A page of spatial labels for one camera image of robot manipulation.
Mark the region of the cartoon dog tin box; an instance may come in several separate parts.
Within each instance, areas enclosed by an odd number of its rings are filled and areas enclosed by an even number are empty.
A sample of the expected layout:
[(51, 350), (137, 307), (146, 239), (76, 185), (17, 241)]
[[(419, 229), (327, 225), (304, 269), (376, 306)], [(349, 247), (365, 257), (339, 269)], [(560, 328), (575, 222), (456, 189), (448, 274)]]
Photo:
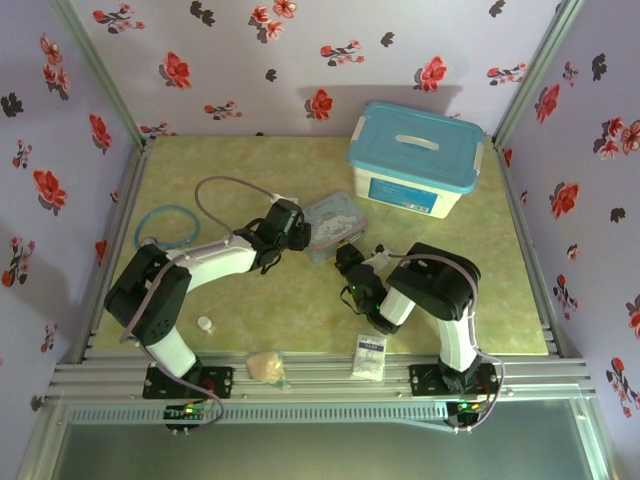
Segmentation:
[(305, 221), (311, 225), (311, 239), (305, 252), (313, 263), (332, 257), (341, 241), (352, 243), (368, 228), (367, 217), (345, 191), (334, 193), (303, 212)]

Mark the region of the white plastic sachet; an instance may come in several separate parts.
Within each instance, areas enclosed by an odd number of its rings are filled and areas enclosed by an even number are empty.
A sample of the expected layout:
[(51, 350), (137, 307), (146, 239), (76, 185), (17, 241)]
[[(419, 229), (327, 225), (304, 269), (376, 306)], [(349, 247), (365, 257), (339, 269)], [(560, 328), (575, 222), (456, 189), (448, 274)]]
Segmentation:
[(384, 378), (387, 339), (377, 335), (359, 334), (353, 357), (352, 376), (381, 382)]

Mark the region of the blue lidded white storage box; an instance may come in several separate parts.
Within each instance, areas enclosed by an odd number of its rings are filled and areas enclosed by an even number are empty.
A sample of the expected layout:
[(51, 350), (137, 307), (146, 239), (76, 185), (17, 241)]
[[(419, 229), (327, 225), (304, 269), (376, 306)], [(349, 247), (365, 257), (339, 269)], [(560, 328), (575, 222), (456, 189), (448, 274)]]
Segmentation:
[(444, 219), (475, 189), (483, 151), (476, 124), (372, 102), (351, 136), (348, 160), (357, 196)]

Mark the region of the beige cotton bag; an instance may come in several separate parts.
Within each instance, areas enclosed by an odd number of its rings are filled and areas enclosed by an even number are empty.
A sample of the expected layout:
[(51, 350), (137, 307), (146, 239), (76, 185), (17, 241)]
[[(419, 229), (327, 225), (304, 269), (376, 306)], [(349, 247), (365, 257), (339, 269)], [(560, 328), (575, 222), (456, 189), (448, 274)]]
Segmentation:
[(255, 381), (281, 390), (288, 387), (283, 357), (277, 351), (249, 355), (246, 359), (246, 367), (249, 376)]

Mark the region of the blue stethoscope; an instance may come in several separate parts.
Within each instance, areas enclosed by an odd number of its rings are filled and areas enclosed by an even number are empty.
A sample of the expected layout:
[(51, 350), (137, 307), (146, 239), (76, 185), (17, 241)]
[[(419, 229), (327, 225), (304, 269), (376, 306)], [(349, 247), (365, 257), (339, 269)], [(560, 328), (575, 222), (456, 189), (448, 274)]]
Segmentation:
[[(141, 238), (141, 232), (143, 231), (144, 227), (146, 226), (146, 224), (151, 221), (154, 217), (162, 214), (162, 213), (166, 213), (169, 211), (176, 211), (176, 212), (180, 212), (186, 216), (188, 216), (194, 224), (194, 230), (193, 232), (188, 235), (187, 237), (178, 240), (178, 241), (170, 241), (170, 242), (162, 242), (159, 241), (156, 237), (153, 236), (149, 236), (149, 237), (145, 237), (144, 239)], [(141, 220), (140, 222), (137, 224), (135, 232), (134, 232), (134, 236), (133, 236), (133, 243), (135, 245), (135, 248), (141, 248), (142, 246), (148, 245), (148, 244), (154, 244), (156, 246), (158, 246), (161, 249), (165, 249), (165, 250), (171, 250), (171, 249), (176, 249), (179, 247), (183, 247), (183, 246), (187, 246), (190, 245), (191, 243), (193, 243), (199, 236), (201, 231), (201, 223), (198, 219), (198, 217), (195, 215), (194, 212), (192, 212), (191, 210), (180, 206), (180, 205), (162, 205), (160, 207), (157, 207), (151, 211), (149, 211)]]

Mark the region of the right green circuit board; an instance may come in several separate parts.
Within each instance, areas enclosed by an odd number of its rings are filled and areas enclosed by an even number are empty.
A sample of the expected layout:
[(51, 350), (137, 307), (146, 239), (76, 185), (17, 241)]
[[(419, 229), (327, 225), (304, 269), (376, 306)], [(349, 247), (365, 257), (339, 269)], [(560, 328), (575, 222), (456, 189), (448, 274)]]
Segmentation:
[(445, 424), (457, 432), (471, 432), (484, 417), (489, 403), (487, 401), (447, 402)]

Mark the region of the green circuit board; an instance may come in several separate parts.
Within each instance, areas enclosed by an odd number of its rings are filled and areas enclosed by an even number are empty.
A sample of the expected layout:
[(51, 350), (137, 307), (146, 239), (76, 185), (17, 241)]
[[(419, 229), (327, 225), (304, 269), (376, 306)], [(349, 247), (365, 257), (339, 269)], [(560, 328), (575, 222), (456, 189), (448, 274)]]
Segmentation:
[(484, 417), (489, 403), (487, 401), (447, 402), (445, 424), (457, 432), (471, 432)]
[(188, 436), (192, 430), (206, 422), (205, 405), (187, 403), (182, 405), (167, 405), (162, 419), (165, 427), (174, 435)]

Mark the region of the left green circuit board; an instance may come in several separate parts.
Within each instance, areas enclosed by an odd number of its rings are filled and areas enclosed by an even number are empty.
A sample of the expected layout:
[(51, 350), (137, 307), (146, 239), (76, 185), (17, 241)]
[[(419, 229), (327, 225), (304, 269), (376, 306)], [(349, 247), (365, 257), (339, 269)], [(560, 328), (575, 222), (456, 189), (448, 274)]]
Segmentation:
[(188, 436), (192, 430), (206, 422), (205, 405), (187, 403), (182, 405), (167, 405), (162, 419), (165, 427), (174, 435)]

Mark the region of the aluminium frame rail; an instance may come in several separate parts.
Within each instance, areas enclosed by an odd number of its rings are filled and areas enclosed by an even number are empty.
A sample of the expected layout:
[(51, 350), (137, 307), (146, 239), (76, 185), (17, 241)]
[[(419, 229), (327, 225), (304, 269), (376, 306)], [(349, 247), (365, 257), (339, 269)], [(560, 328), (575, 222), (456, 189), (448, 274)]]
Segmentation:
[[(243, 354), (204, 355), (206, 366), (234, 370), (230, 401), (276, 402), (402, 402), (411, 399), (409, 367), (435, 360), (431, 356), (389, 354), (380, 382), (352, 376), (353, 359), (340, 354), (286, 354), (288, 387), (280, 390), (249, 377)], [(80, 364), (59, 364), (45, 398), (69, 403), (132, 402), (142, 398), (149, 362), (135, 352), (91, 350)], [(595, 382), (582, 359), (509, 356), (501, 393), (505, 401), (593, 397)]]

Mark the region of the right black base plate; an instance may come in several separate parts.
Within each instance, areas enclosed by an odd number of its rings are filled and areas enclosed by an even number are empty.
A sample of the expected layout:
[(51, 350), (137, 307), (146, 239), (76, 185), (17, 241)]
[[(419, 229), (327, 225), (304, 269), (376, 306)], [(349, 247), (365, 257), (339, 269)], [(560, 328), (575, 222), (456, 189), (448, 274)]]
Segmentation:
[(475, 370), (464, 372), (436, 364), (409, 367), (413, 397), (491, 395), (497, 392), (499, 379), (492, 364), (480, 364)]

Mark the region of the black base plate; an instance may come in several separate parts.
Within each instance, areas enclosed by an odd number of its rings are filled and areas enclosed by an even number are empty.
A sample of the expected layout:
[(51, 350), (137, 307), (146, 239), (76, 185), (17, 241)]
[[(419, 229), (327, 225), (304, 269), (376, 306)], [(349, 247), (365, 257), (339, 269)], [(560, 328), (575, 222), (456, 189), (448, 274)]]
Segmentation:
[(492, 364), (480, 364), (475, 370), (464, 372), (436, 364), (409, 367), (413, 397), (491, 395), (497, 392), (499, 379)]
[[(228, 399), (233, 388), (234, 369), (231, 367), (195, 366), (185, 380)], [(157, 367), (149, 367), (143, 385), (142, 396), (145, 399), (204, 399), (205, 393), (186, 387), (172, 380)]]

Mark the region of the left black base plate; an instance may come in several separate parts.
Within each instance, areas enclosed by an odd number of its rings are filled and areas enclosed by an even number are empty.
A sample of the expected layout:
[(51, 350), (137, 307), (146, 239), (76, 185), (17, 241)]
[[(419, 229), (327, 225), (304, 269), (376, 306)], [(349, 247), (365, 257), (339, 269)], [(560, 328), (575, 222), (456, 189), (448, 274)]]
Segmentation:
[[(185, 380), (228, 399), (233, 388), (234, 369), (231, 367), (195, 366)], [(143, 385), (142, 396), (145, 399), (204, 399), (205, 393), (186, 387), (172, 380), (157, 367), (149, 367)]]

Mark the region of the aluminium corner post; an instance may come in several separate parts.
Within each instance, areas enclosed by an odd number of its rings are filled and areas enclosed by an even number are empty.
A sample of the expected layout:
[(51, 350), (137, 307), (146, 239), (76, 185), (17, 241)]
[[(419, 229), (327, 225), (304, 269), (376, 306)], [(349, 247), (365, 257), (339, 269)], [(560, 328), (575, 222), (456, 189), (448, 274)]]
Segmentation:
[(125, 126), (129, 137), (136, 146), (136, 149), (139, 152), (142, 152), (145, 149), (147, 141), (139, 132), (123, 96), (119, 92), (111, 74), (101, 59), (94, 41), (90, 38), (86, 29), (82, 25), (80, 17), (71, 5), (70, 0), (46, 0), (46, 3), (51, 7), (61, 26), (82, 54), (97, 84), (106, 94), (121, 122)]
[(533, 55), (531, 63), (527, 67), (523, 81), (516, 89), (492, 136), (492, 144), (495, 148), (503, 148), (506, 144), (584, 3), (585, 0), (558, 0), (552, 21)]

